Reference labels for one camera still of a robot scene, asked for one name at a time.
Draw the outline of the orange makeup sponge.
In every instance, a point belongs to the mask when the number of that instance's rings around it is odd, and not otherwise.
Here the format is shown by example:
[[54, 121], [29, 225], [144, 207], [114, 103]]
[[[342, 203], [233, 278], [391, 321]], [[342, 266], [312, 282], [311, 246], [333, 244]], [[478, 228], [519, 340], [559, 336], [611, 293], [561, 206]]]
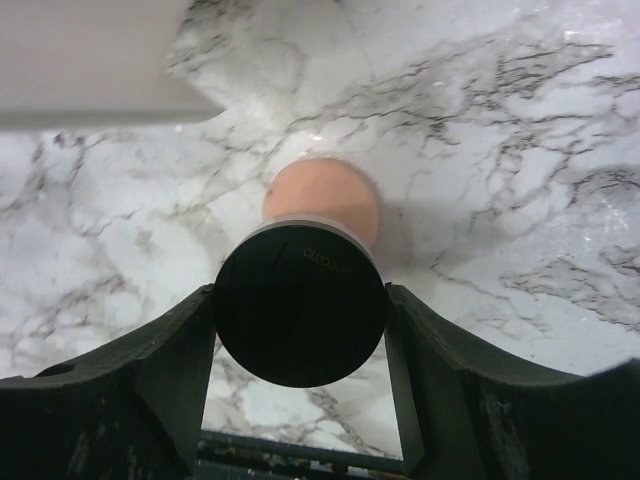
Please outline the orange makeup sponge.
[[369, 246], [376, 241], [380, 208], [372, 183], [359, 170], [335, 158], [298, 160], [271, 182], [262, 207], [265, 220], [290, 214], [330, 218]]

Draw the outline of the black round compact jar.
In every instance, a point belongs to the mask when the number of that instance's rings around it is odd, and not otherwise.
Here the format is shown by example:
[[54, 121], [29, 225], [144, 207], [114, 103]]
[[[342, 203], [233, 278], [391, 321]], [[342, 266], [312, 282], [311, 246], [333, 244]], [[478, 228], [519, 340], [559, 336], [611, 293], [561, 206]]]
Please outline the black round compact jar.
[[361, 367], [385, 330], [387, 294], [368, 244], [317, 214], [276, 217], [222, 264], [217, 335], [244, 369], [272, 384], [319, 387]]

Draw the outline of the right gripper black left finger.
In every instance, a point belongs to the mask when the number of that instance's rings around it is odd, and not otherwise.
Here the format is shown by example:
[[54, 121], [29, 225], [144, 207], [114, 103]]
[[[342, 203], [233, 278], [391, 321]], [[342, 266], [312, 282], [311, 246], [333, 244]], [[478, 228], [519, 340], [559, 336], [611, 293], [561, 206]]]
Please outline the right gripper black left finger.
[[215, 338], [205, 285], [87, 354], [2, 379], [2, 478], [191, 478]]

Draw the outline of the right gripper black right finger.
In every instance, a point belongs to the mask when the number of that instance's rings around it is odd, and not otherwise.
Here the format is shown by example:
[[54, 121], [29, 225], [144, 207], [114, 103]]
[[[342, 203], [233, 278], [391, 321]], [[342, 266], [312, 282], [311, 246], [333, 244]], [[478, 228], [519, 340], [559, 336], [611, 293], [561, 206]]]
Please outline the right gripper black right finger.
[[535, 364], [388, 285], [386, 353], [412, 479], [635, 479], [639, 363]]

